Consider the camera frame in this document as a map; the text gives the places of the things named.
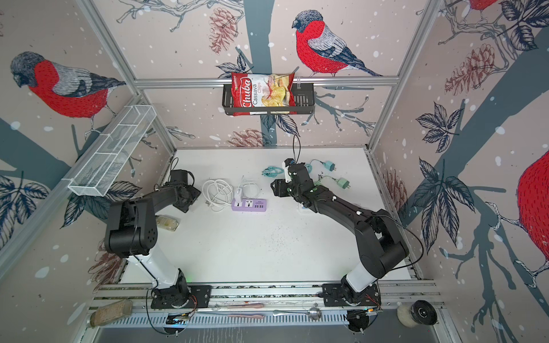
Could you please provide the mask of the purple power strip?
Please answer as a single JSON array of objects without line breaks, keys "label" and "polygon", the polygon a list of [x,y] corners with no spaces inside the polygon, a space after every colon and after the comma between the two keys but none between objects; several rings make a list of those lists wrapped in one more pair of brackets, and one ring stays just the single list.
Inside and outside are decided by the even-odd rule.
[{"label": "purple power strip", "polygon": [[232,201],[232,211],[234,212],[266,212],[267,200],[264,199],[245,199],[241,202]]}]

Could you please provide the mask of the white charger with cable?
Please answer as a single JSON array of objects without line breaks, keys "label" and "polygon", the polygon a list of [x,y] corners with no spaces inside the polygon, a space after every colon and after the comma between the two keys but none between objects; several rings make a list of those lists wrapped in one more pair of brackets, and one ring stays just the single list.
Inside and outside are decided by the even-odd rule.
[{"label": "white charger with cable", "polygon": [[243,200],[257,199],[260,195],[260,186],[252,180],[242,177],[234,191],[234,202],[243,203]]}]

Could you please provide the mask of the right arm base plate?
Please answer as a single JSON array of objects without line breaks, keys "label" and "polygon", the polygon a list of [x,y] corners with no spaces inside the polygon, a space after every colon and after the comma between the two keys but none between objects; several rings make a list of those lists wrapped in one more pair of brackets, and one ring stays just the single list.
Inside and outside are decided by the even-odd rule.
[{"label": "right arm base plate", "polygon": [[380,290],[376,283],[361,292],[346,284],[323,284],[317,296],[323,299],[326,307],[381,307]]}]

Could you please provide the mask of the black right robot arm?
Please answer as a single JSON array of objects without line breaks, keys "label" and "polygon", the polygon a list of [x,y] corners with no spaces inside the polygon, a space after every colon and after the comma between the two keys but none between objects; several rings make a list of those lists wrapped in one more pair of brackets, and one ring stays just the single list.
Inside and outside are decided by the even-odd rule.
[{"label": "black right robot arm", "polygon": [[304,208],[329,217],[355,236],[359,263],[340,283],[323,284],[326,307],[381,307],[376,281],[409,255],[396,222],[386,210],[366,210],[314,183],[304,163],[284,161],[285,178],[271,183],[276,197],[292,197]]}]

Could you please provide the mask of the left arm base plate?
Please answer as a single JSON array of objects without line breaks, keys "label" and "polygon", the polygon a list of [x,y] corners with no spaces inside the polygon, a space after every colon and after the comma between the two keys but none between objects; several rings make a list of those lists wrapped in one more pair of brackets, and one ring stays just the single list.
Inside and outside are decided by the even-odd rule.
[{"label": "left arm base plate", "polygon": [[202,309],[210,302],[212,287],[210,285],[191,285],[180,290],[173,286],[167,289],[153,289],[153,310]]}]

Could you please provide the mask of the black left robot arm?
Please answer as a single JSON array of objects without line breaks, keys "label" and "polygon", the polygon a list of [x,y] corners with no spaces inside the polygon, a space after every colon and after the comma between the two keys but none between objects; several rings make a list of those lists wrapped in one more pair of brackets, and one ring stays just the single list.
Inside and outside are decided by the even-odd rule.
[{"label": "black left robot arm", "polygon": [[105,249],[135,264],[146,274],[152,283],[151,308],[154,310],[199,307],[183,271],[157,246],[157,213],[169,206],[188,212],[201,194],[194,182],[189,181],[193,177],[187,170],[172,170],[169,181],[158,190],[135,200],[110,205]]}]

